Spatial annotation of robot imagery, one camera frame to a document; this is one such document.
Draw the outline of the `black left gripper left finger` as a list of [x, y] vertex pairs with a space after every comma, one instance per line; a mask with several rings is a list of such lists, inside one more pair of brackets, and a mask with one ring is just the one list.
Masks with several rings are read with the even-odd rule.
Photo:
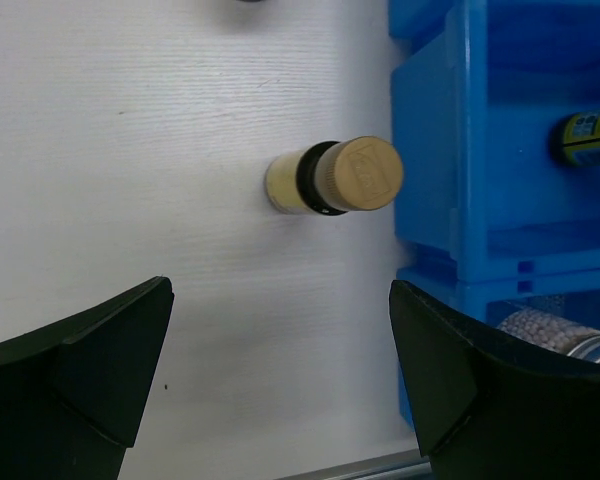
[[174, 302], [151, 278], [0, 343], [0, 479], [115, 479], [135, 444]]

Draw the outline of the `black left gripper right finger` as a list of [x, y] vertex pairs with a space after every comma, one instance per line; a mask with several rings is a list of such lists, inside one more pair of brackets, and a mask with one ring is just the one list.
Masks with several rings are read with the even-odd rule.
[[390, 320], [438, 479], [600, 479], [600, 364], [532, 345], [407, 281]]

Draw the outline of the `blue label silver-lid jar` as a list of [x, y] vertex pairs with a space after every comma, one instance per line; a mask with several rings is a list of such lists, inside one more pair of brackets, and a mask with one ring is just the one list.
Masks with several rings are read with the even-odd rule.
[[534, 308], [508, 315], [498, 329], [527, 343], [600, 364], [600, 330]]

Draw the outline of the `tan-cap yellow bottle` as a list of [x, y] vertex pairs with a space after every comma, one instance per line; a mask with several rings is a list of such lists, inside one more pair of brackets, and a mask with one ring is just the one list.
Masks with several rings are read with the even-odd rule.
[[375, 136], [324, 141], [277, 157], [265, 175], [271, 203], [286, 214], [336, 217], [389, 205], [404, 180], [394, 146]]

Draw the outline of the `yellow label dark-cap bottle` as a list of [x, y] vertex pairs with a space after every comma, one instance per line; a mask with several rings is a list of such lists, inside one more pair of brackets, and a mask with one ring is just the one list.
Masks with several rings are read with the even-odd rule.
[[549, 134], [551, 157], [570, 167], [600, 166], [600, 110], [564, 117]]

